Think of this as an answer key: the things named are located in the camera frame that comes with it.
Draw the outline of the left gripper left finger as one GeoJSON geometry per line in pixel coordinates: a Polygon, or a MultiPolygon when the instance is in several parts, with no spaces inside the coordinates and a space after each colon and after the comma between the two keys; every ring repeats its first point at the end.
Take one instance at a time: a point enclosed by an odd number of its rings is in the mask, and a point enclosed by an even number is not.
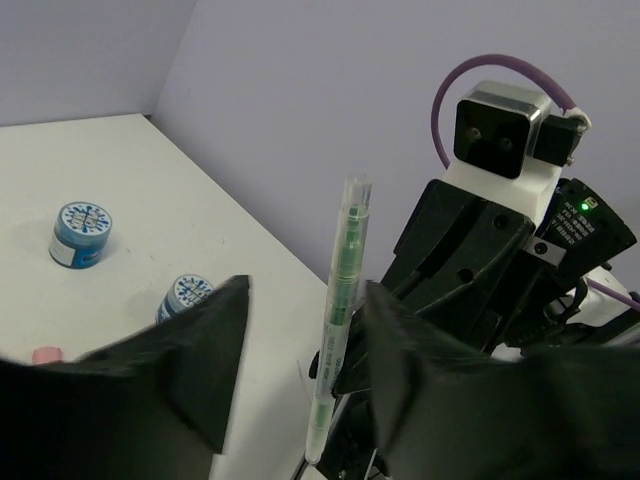
{"type": "Polygon", "coordinates": [[[205,479],[224,448],[250,279],[73,362],[1,364],[5,479],[205,479]]]}

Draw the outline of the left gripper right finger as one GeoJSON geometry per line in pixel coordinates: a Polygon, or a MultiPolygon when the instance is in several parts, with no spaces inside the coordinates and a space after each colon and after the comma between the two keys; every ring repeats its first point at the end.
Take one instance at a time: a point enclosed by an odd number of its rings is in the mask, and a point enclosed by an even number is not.
{"type": "Polygon", "coordinates": [[[395,479],[635,479],[639,352],[477,351],[366,287],[376,443],[395,479]]]}

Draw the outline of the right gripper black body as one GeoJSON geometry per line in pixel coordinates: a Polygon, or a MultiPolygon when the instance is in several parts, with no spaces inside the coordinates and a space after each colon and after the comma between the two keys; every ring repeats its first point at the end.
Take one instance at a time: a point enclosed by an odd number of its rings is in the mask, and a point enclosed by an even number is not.
{"type": "MultiPolygon", "coordinates": [[[[513,316],[514,265],[535,225],[513,208],[441,180],[430,181],[394,248],[381,284],[409,312],[484,350],[513,316]]],[[[343,411],[317,470],[327,479],[363,479],[374,455],[364,310],[352,316],[333,392],[343,411]]]]}

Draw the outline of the green highlighter pen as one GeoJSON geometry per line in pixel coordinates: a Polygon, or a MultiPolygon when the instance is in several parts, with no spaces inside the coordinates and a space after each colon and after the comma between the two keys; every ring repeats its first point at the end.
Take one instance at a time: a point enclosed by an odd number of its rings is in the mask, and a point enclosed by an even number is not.
{"type": "Polygon", "coordinates": [[[317,464],[333,418],[333,387],[344,362],[369,221],[372,181],[365,176],[345,182],[327,283],[322,341],[306,435],[305,460],[317,464]]]}

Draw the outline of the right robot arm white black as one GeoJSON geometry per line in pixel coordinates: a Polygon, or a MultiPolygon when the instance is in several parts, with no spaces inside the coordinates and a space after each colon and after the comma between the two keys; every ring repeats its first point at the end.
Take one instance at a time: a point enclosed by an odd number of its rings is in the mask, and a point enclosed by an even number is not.
{"type": "MultiPolygon", "coordinates": [[[[425,188],[394,249],[382,285],[411,313],[484,353],[529,353],[537,346],[628,344],[639,336],[639,297],[613,276],[610,262],[636,237],[590,187],[550,182],[434,180],[425,188]]],[[[409,453],[391,467],[374,437],[364,314],[353,317],[334,391],[343,412],[318,471],[328,479],[526,479],[544,461],[531,445],[508,446],[524,430],[498,404],[473,405],[481,425],[439,447],[417,445],[423,384],[401,399],[409,453]]]]}

